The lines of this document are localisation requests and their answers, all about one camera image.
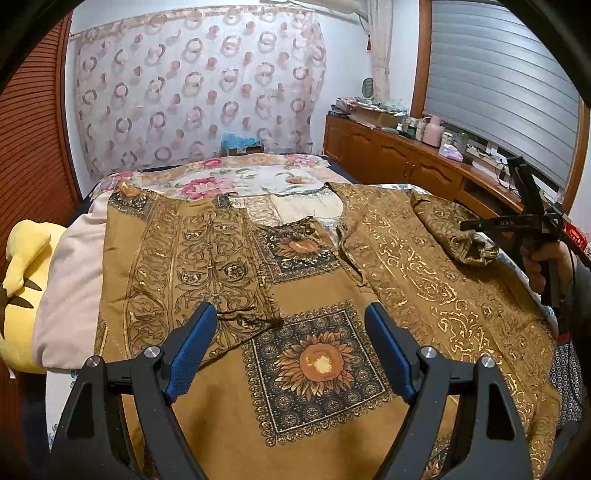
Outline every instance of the screw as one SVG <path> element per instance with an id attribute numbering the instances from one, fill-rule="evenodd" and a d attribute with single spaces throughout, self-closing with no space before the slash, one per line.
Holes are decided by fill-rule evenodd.
<path id="1" fill-rule="evenodd" d="M 91 367 L 91 368 L 96 367 L 99 363 L 100 363 L 100 357 L 98 355 L 90 356 L 86 360 L 86 366 Z"/>
<path id="2" fill-rule="evenodd" d="M 480 359 L 480 362 L 482 363 L 482 365 L 484 365 L 486 368 L 492 368 L 495 366 L 495 361 L 489 357 L 489 356 L 483 356 Z"/>
<path id="3" fill-rule="evenodd" d="M 437 350 L 435 350 L 432 346 L 424 346 L 421 348 L 421 355 L 425 358 L 434 358 L 437 356 Z"/>
<path id="4" fill-rule="evenodd" d="M 144 350 L 144 355 L 148 358 L 156 358 L 160 355 L 160 348 L 157 346 L 149 346 L 146 350 Z"/>

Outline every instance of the pink flower print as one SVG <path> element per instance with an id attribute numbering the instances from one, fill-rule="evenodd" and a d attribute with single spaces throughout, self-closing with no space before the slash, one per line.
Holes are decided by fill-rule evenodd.
<path id="1" fill-rule="evenodd" d="M 205 167 L 219 167 L 222 164 L 222 160 L 219 158 L 211 158 L 203 162 Z"/>
<path id="2" fill-rule="evenodd" d="M 207 177 L 206 179 L 194 179 L 182 186 L 179 192 L 181 197 L 189 200 L 212 199 L 224 193 L 237 194 L 231 189 L 234 185 L 225 179 Z"/>
<path id="3" fill-rule="evenodd" d="M 315 167 L 318 161 L 312 155 L 286 155 L 285 158 L 291 164 L 300 164 L 306 167 Z"/>

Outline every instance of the bottle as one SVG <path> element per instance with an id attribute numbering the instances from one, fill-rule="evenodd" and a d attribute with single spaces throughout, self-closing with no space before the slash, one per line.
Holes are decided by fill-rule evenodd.
<path id="1" fill-rule="evenodd" d="M 431 121 L 425 127 L 425 133 L 423 134 L 423 143 L 437 147 L 441 145 L 441 134 L 444 128 L 441 126 L 441 119 L 438 116 L 433 115 Z"/>

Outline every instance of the wooden window frame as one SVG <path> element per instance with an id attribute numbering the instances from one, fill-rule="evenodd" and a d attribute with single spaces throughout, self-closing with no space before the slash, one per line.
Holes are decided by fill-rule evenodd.
<path id="1" fill-rule="evenodd" d="M 425 110 L 427 85 L 429 81 L 429 67 L 431 64 L 431 33 L 433 30 L 431 0 L 418 0 L 418 52 L 417 72 L 414 79 L 413 102 L 410 114 L 421 118 Z M 577 126 L 577 140 L 574 146 L 573 162 L 570 169 L 569 182 L 564 191 L 562 206 L 568 214 L 573 207 L 577 195 L 581 176 L 587 157 L 589 145 L 589 108 L 583 100 L 579 100 L 579 123 Z"/>

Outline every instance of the black cable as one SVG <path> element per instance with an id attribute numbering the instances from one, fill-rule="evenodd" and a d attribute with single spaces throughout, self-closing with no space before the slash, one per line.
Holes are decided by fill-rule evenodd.
<path id="1" fill-rule="evenodd" d="M 572 304 L 572 307 L 574 308 L 577 305 L 577 303 L 576 303 L 576 292 L 577 292 L 576 272 L 574 271 L 573 251 L 568 245 L 567 245 L 567 247 L 569 249 L 570 265 L 573 269 L 573 295 L 572 295 L 573 304 Z M 579 396 L 577 395 L 577 392 L 574 389 L 573 378 L 570 374 L 570 371 L 571 371 L 570 370 L 570 348 L 571 348 L 572 344 L 573 344 L 573 336 L 572 336 L 572 333 L 570 332 L 570 328 L 569 328 L 569 350 L 568 350 L 567 357 L 566 357 L 566 368 L 567 368 L 566 375 L 567 375 L 567 378 L 569 379 L 569 388 L 573 394 L 573 398 L 574 398 L 575 402 L 577 403 L 577 405 L 579 406 L 579 408 L 581 408 L 581 410 L 582 410 L 583 403 L 582 403 L 582 401 L 579 401 Z"/>
<path id="2" fill-rule="evenodd" d="M 514 192 L 517 193 L 517 187 L 515 187 L 515 183 L 513 183 L 513 186 L 511 186 L 511 180 L 513 180 L 511 178 L 511 175 L 509 175 L 509 173 L 505 170 L 505 167 L 507 165 L 505 165 L 503 162 L 498 161 L 495 165 L 495 174 L 496 174 L 496 180 L 499 183 L 499 185 L 501 187 L 504 187 L 506 189 L 509 189 L 510 192 Z M 507 177 L 509 177 L 509 181 L 507 182 L 508 187 L 505 187 L 505 185 L 503 185 L 503 182 L 501 182 L 501 173 L 504 173 Z"/>

